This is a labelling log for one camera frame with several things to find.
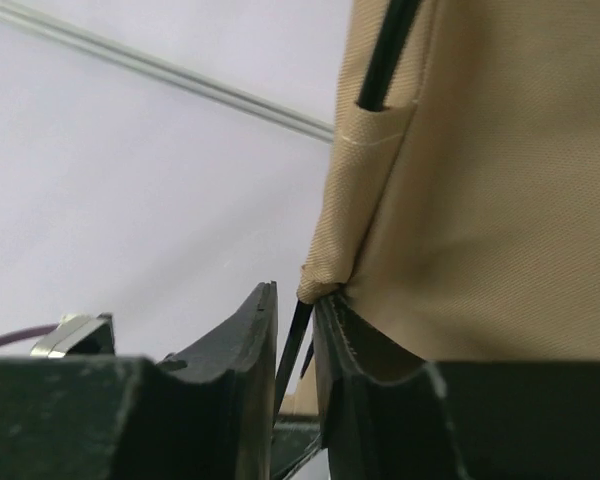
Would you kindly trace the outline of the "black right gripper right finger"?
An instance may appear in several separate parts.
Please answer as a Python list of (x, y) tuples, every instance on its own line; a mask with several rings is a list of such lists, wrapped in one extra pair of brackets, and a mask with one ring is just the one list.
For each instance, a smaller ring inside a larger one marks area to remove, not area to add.
[(600, 362), (425, 361), (338, 294), (313, 345), (335, 479), (600, 479)]

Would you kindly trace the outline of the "beige fabric pet tent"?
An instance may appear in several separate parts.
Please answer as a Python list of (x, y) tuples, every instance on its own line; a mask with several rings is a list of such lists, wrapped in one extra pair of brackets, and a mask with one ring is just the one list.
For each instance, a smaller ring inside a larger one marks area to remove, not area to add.
[(424, 359), (600, 359), (600, 1), (425, 1), (384, 109), (352, 7), (298, 297)]

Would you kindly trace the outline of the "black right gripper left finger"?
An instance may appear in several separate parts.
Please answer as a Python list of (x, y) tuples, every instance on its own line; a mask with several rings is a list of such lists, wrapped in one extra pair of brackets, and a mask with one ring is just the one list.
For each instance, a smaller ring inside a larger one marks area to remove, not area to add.
[(0, 357), (0, 479), (266, 479), (277, 286), (170, 358)]

